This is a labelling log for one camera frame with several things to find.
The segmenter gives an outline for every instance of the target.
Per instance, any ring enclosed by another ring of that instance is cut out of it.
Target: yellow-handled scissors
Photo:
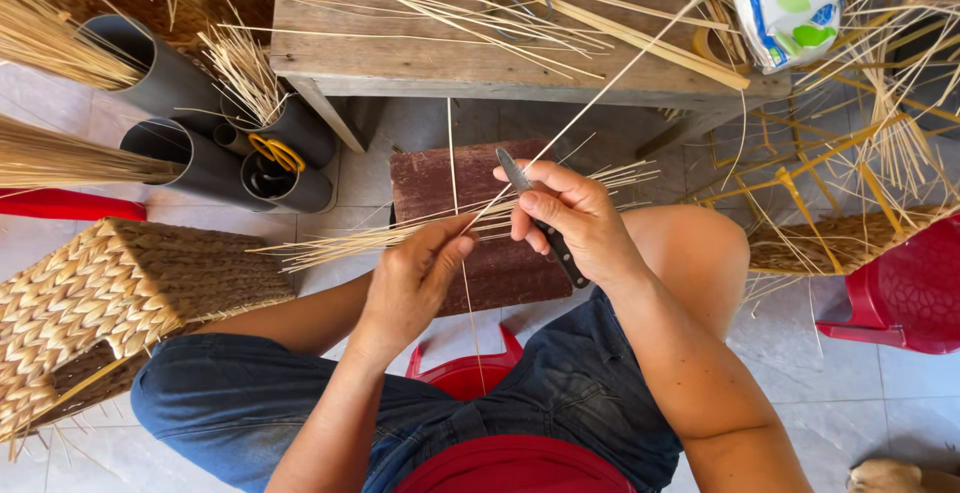
[[[297,152],[279,140],[264,138],[255,132],[250,133],[247,138],[257,152],[263,154],[263,157],[268,160],[276,162],[283,170],[303,172],[306,169],[306,163]]]

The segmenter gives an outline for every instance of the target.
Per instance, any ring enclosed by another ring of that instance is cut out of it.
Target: knife handle
[[[591,280],[584,277],[584,274],[580,272],[580,268],[577,267],[577,263],[573,261],[573,254],[570,253],[570,248],[567,247],[567,241],[564,240],[564,235],[561,234],[558,229],[554,229],[539,219],[534,219],[534,225],[536,225],[537,229],[543,231],[546,242],[550,244],[550,250],[553,251],[553,254],[557,257],[557,262],[559,266],[563,268],[566,277],[570,279],[570,285],[577,289],[582,289],[590,285]]]

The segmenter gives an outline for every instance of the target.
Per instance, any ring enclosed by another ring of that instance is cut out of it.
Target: denim shorts
[[[130,401],[140,423],[187,460],[231,486],[263,491],[336,365],[263,337],[184,335],[156,347]],[[538,330],[484,397],[455,401],[387,375],[363,490],[390,491],[450,446],[493,435],[580,445],[641,492],[670,484],[682,450],[599,288]]]

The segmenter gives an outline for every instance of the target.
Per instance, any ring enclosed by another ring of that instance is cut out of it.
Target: knife
[[[523,174],[523,170],[517,165],[514,158],[510,157],[510,154],[508,154],[506,150],[497,148],[496,157],[500,160],[500,166],[516,190],[517,197],[520,197],[524,192],[533,190],[533,185],[530,184],[530,180],[527,180],[527,177]],[[584,277],[584,274],[580,272],[580,268],[577,267],[577,263],[573,261],[573,253],[570,253],[570,248],[567,247],[564,235],[561,234],[558,229],[554,229],[539,219],[533,219],[533,222],[537,229],[543,231],[546,242],[550,244],[550,251],[552,251],[557,258],[566,277],[570,279],[570,285],[577,289],[582,289],[589,285],[591,281]]]

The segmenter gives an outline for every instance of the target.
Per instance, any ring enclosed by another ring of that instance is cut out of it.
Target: woven storage box
[[[293,298],[254,236],[107,217],[0,285],[0,440],[130,388],[148,346]]]
[[[850,274],[934,222],[949,217],[958,207],[960,204],[926,204],[906,208],[909,221],[902,214],[897,216],[903,228],[901,234],[894,231],[882,211],[827,217],[816,225],[843,273]],[[750,235],[750,270],[798,276],[834,275],[834,264],[810,225],[788,225],[778,230],[765,225]],[[792,248],[782,236],[790,241]]]

